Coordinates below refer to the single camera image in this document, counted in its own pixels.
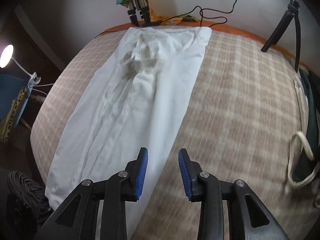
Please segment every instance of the bed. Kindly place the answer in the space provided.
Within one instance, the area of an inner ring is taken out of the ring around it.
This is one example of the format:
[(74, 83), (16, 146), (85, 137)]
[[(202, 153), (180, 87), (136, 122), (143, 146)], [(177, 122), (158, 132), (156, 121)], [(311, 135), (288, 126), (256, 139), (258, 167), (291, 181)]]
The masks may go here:
[[(224, 31), (212, 31), (175, 143), (131, 239), (196, 239), (200, 205), (185, 196), (180, 148), (218, 179), (246, 181), (292, 240), (303, 239), (319, 216), (310, 189), (284, 194), (289, 142), (301, 130), (292, 58), (275, 49), (260, 52), (254, 35), (218, 28)], [(68, 118), (125, 32), (89, 42), (41, 107), (30, 141), (45, 183)]]

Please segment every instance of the gray wall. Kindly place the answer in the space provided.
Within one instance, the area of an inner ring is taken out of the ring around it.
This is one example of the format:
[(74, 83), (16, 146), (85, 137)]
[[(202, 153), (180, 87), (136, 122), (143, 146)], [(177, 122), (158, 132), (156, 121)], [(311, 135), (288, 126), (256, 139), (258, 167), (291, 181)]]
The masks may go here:
[[(195, 5), (230, 10), (234, 0), (151, 0), (154, 11), (176, 15)], [(268, 38), (287, 9), (289, 0), (238, 0), (227, 15), (228, 25)], [(106, 28), (129, 22), (127, 9), (116, 0), (23, 0), (22, 8), (43, 39), (60, 57), (69, 62), (95, 35)], [(301, 60), (320, 74), (320, 27), (300, 2)], [(219, 16), (218, 13), (207, 13)], [(279, 43), (295, 54), (294, 21)]]

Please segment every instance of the orange bedsheet edge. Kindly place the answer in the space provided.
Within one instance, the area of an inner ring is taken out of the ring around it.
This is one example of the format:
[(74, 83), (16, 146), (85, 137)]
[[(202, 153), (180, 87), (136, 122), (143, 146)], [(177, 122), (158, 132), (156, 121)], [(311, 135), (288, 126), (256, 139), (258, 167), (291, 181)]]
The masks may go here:
[[(203, 21), (202, 22), (202, 26), (209, 26), (212, 23), (213, 22)], [(180, 25), (180, 26), (200, 27), (200, 21), (198, 21), (198, 22), (180, 22), (178, 25)], [(99, 35), (104, 35), (104, 34), (107, 34), (109, 32), (116, 32), (116, 31), (120, 31), (120, 30), (126, 30), (126, 29), (129, 29), (130, 27), (134, 27), (134, 26), (131, 23), (122, 24), (122, 25), (119, 25), (119, 26), (115, 26), (115, 27), (106, 29), (103, 33), (100, 33)], [(241, 36), (249, 38), (251, 40), (258, 41), (261, 44), (265, 44), (266, 41), (267, 41), (266, 39), (264, 39), (264, 38), (262, 38), (262, 37), (260, 37), (258, 35), (255, 35), (253, 33), (249, 33), (249, 32), (234, 28), (234, 27), (230, 27), (230, 26), (225, 25), (225, 24), (212, 26), (211, 29), (219, 31), (219, 32), (230, 33), (230, 34), (234, 34), (234, 35), (241, 35)], [(287, 51), (286, 49), (284, 49), (284, 48), (282, 48), (282, 47), (280, 47), (278, 45), (271, 46), (271, 48), (273, 48), (275, 50), (278, 50), (278, 51), (282, 52), (284, 55), (287, 55), (287, 56), (289, 56), (289, 57), (291, 57), (291, 58), (293, 58), (295, 60), (295, 56), (293, 54), (291, 54), (289, 51)], [(304, 67), (306, 67), (309, 70), (307, 65), (304, 64), (303, 62), (300, 61), (299, 64), (304, 66)]]

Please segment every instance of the fluorescent light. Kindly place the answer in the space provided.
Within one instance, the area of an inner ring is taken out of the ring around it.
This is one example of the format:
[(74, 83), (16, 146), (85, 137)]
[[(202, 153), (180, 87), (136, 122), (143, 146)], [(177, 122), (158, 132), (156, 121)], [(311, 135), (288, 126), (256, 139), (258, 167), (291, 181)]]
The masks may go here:
[(9, 63), (13, 54), (13, 45), (8, 45), (3, 50), (0, 57), (0, 68), (4, 68)]

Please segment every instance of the tripod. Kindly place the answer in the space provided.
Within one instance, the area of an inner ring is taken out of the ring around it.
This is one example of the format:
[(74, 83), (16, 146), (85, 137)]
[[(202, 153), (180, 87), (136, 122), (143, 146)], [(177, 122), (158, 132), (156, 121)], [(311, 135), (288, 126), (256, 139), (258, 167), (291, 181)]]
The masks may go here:
[(299, 60), (300, 60), (300, 47), (301, 47), (301, 28), (300, 28), (300, 21), (298, 17), (298, 8), (300, 7), (297, 0), (290, 0), (288, 4), (288, 9), (285, 11), (282, 19), (280, 20), (278, 26), (271, 34), (270, 38), (267, 40), (266, 44), (262, 47), (262, 52), (267, 52), (267, 50), (272, 45), (276, 45), (281, 36), (283, 35), (284, 31), (289, 26), (292, 18), (294, 17), (294, 22), (296, 25), (296, 61), (294, 64), (294, 70), (298, 72), (299, 67)]

